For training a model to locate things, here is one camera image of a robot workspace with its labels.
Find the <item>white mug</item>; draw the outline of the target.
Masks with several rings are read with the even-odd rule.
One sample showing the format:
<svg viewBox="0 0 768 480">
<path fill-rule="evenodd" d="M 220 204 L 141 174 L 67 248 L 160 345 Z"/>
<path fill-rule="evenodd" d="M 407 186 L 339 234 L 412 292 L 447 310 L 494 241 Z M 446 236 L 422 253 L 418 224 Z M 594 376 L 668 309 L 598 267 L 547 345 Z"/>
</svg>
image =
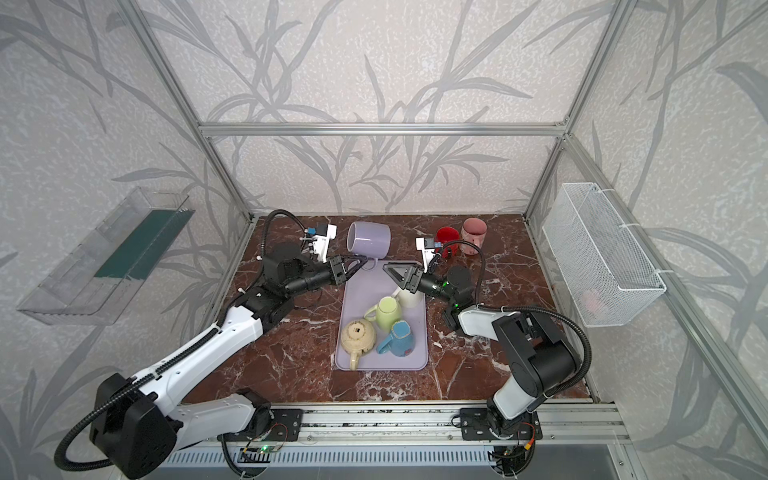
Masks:
<svg viewBox="0 0 768 480">
<path fill-rule="evenodd" d="M 400 304 L 402 308 L 413 309 L 418 307 L 424 300 L 424 294 L 422 292 L 412 293 L 408 290 L 397 288 L 392 297 Z"/>
</svg>

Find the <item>lavender mug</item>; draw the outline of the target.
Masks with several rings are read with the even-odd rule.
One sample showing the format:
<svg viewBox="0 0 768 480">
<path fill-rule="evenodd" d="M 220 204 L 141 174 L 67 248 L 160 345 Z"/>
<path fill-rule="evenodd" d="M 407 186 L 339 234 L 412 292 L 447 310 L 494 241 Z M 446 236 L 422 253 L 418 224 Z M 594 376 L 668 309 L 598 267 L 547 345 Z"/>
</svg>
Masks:
<svg viewBox="0 0 768 480">
<path fill-rule="evenodd" d="M 363 270 L 374 269 L 377 261 L 387 256 L 390 243 L 390 227 L 382 223 L 355 221 L 348 230 L 347 251 L 368 258 Z"/>
</svg>

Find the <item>light green mug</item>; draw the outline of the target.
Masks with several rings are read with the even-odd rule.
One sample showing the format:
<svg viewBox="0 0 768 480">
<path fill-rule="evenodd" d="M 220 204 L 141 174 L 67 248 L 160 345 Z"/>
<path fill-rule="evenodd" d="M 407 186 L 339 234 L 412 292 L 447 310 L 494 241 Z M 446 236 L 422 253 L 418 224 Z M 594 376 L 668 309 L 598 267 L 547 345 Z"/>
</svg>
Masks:
<svg viewBox="0 0 768 480">
<path fill-rule="evenodd" d="M 385 296 L 369 308 L 363 318 L 375 323 L 382 332 L 388 334 L 394 324 L 403 319 L 402 307 L 392 296 Z"/>
</svg>

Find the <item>red mug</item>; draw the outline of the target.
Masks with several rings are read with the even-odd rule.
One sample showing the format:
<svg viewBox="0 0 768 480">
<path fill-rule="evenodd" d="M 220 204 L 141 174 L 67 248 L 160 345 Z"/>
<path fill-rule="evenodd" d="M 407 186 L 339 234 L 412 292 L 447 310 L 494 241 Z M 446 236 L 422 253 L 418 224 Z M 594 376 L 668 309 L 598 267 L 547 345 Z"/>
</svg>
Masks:
<svg viewBox="0 0 768 480">
<path fill-rule="evenodd" d="M 436 241 L 443 246 L 451 241 L 460 240 L 461 235 L 458 230 L 453 227 L 441 227 L 436 232 Z M 441 254 L 445 259 L 456 257 L 459 254 L 460 245 L 452 244 L 448 247 L 443 247 Z"/>
</svg>

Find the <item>pink patterned mug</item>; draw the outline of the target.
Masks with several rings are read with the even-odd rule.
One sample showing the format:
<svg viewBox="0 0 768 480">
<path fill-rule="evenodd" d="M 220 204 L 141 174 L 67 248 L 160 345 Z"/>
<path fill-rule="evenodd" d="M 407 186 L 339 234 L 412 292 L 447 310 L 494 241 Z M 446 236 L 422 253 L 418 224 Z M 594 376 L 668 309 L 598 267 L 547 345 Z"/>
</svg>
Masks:
<svg viewBox="0 0 768 480">
<path fill-rule="evenodd" d="M 480 218 L 466 219 L 460 231 L 461 239 L 481 248 L 488 231 L 487 224 Z"/>
</svg>

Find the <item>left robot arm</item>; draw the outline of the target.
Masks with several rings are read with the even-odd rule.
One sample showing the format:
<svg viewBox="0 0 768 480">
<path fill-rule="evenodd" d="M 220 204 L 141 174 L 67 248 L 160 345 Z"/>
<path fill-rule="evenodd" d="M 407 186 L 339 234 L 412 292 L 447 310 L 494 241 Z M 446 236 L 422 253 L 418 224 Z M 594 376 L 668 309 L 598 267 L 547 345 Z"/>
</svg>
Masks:
<svg viewBox="0 0 768 480">
<path fill-rule="evenodd" d="M 367 261 L 350 255 L 319 262 L 297 244 L 277 245 L 264 256 L 259 279 L 223 319 L 133 379 L 115 374 L 99 386 L 91 442 L 108 464 L 129 479 L 139 479 L 175 451 L 202 440 L 267 433 L 275 422 L 271 404 L 248 388 L 214 401 L 182 402 L 227 359 L 276 327 L 294 309 L 298 296 L 344 284 Z"/>
</svg>

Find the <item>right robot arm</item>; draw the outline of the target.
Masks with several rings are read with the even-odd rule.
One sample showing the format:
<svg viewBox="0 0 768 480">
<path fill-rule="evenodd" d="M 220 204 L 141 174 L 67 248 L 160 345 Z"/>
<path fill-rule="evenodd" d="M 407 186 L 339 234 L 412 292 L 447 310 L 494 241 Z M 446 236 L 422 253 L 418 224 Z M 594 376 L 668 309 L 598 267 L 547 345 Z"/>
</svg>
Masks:
<svg viewBox="0 0 768 480">
<path fill-rule="evenodd" d="M 383 271 L 399 289 L 443 301 L 451 329 L 501 345 L 511 376 L 487 403 L 488 423 L 497 432 L 578 384 L 589 371 L 588 337 L 558 312 L 538 306 L 482 306 L 475 298 L 477 285 L 463 266 L 450 268 L 444 277 L 414 262 L 390 262 Z"/>
</svg>

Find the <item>blue mug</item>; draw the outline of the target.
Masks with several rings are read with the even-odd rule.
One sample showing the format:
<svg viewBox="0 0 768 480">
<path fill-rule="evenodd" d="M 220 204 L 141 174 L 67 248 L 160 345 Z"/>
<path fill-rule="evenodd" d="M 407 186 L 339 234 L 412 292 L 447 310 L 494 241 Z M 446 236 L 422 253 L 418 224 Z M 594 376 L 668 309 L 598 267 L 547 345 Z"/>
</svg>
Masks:
<svg viewBox="0 0 768 480">
<path fill-rule="evenodd" d="M 415 338 L 409 323 L 405 320 L 395 322 L 387 337 L 377 346 L 378 354 L 391 353 L 397 357 L 406 357 L 414 349 Z"/>
</svg>

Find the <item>lavender plastic tray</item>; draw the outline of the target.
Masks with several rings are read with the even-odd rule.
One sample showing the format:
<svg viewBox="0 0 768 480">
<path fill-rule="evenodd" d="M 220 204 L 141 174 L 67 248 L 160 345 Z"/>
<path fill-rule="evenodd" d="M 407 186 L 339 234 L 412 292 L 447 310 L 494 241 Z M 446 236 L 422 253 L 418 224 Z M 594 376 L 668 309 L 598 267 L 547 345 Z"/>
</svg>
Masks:
<svg viewBox="0 0 768 480">
<path fill-rule="evenodd" d="M 385 272 L 389 261 L 379 261 L 373 267 L 363 267 L 345 284 L 339 332 L 335 350 L 334 366 L 342 371 L 351 371 L 351 355 L 342 345 L 342 335 L 348 325 L 355 321 L 364 321 L 372 325 L 375 331 L 375 343 L 372 350 L 358 360 L 357 371 L 420 371 L 428 362 L 428 332 L 426 300 L 420 295 L 418 302 L 397 294 L 397 284 Z M 382 328 L 373 310 L 367 317 L 364 314 L 379 304 L 386 296 L 392 296 L 402 309 L 402 319 L 408 323 L 413 340 L 410 353 L 397 356 L 392 349 L 378 351 L 379 345 L 390 335 L 391 327 Z"/>
</svg>

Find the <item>cream teapot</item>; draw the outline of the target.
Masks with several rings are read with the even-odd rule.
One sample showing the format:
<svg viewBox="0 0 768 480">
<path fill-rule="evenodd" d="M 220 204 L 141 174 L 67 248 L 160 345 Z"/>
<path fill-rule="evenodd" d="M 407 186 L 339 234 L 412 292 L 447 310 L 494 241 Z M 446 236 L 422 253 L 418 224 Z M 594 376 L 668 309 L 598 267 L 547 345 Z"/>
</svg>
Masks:
<svg viewBox="0 0 768 480">
<path fill-rule="evenodd" d="M 349 369 L 356 371 L 363 356 L 376 344 L 376 330 L 372 322 L 360 319 L 341 330 L 341 346 L 349 355 Z"/>
</svg>

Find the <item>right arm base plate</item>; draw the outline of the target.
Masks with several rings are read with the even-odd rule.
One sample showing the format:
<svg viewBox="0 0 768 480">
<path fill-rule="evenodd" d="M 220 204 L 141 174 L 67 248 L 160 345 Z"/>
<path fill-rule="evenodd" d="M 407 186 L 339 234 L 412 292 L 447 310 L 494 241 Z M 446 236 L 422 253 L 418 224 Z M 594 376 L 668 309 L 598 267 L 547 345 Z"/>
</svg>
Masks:
<svg viewBox="0 0 768 480">
<path fill-rule="evenodd" d="M 524 411 L 513 419 L 496 409 L 462 408 L 451 424 L 461 430 L 465 441 L 529 441 L 541 440 L 543 433 L 537 413 Z"/>
</svg>

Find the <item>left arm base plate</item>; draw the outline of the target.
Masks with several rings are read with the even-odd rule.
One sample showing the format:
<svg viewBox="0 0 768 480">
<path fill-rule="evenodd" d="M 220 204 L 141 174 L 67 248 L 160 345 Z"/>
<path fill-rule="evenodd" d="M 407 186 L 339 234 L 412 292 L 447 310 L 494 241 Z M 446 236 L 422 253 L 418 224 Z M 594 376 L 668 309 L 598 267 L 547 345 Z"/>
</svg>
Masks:
<svg viewBox="0 0 768 480">
<path fill-rule="evenodd" d="M 304 411 L 302 409 L 278 408 L 257 413 L 244 431 L 229 433 L 227 441 L 273 441 L 296 442 L 299 438 Z"/>
</svg>

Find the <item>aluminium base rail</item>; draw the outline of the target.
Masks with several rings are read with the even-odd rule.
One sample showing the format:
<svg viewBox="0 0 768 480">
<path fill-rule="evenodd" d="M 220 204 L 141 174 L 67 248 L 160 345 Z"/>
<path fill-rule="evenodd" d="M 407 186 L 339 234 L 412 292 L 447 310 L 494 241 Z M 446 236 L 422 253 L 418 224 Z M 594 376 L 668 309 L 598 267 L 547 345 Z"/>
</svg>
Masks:
<svg viewBox="0 0 768 480">
<path fill-rule="evenodd" d="M 289 446 L 416 446 L 460 443 L 503 445 L 516 441 L 465 441 L 451 424 L 462 408 L 487 407 L 482 401 L 406 401 L 276 403 L 272 409 L 304 411 L 299 438 Z M 557 399 L 536 412 L 540 444 L 627 444 L 630 441 L 613 404 Z M 252 403 L 240 395 L 177 407 L 170 419 L 181 422 L 177 449 L 244 431 L 254 415 Z"/>
</svg>

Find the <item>clear plastic wall bin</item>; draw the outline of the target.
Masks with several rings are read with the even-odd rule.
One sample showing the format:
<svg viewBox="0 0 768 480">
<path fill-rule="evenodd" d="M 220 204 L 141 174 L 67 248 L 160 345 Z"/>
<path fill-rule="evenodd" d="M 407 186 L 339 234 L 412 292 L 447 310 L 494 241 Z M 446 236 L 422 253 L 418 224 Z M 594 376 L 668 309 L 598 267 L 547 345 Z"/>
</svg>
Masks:
<svg viewBox="0 0 768 480">
<path fill-rule="evenodd" d="M 134 188 L 17 310 L 51 326 L 114 324 L 194 213 L 186 193 Z"/>
</svg>

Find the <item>aluminium cage frame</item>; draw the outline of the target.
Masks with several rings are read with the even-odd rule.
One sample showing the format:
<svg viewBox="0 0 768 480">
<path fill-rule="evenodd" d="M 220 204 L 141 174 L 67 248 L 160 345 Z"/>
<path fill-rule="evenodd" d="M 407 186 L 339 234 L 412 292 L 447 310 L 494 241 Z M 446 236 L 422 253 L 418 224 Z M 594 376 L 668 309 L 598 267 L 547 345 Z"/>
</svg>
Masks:
<svg viewBox="0 0 768 480">
<path fill-rule="evenodd" d="M 541 179 L 538 181 L 530 203 L 537 204 L 546 182 L 550 179 L 563 152 L 567 152 L 582 175 L 607 191 L 607 200 L 619 217 L 627 222 L 639 248 L 648 257 L 650 264 L 657 268 L 666 284 L 664 300 L 680 328 L 693 344 L 699 357 L 716 379 L 722 392 L 740 415 L 760 447 L 767 446 L 767 399 L 757 384 L 750 378 L 736 355 L 716 332 L 706 318 L 680 275 L 653 244 L 648 231 L 642 229 L 633 213 L 621 200 L 619 194 L 610 190 L 610 183 L 602 171 L 588 158 L 587 152 L 575 134 L 575 128 L 583 116 L 590 95 L 595 91 L 615 48 L 619 45 L 629 19 L 636 9 L 634 1 L 613 1 L 608 23 L 601 34 L 597 49 L 591 58 L 586 73 L 577 90 L 576 97 L 566 116 L 559 122 L 528 123 L 202 123 L 192 110 L 192 103 L 183 92 L 180 80 L 172 71 L 149 25 L 136 1 L 121 1 L 119 14 L 126 27 L 137 38 L 139 45 L 150 60 L 158 77 L 180 109 L 182 118 L 190 128 L 194 141 L 203 149 L 207 160 L 213 165 L 237 201 L 244 199 L 234 184 L 232 175 L 224 167 L 212 144 L 214 136 L 546 136 L 556 140 L 555 149 L 547 160 Z"/>
</svg>

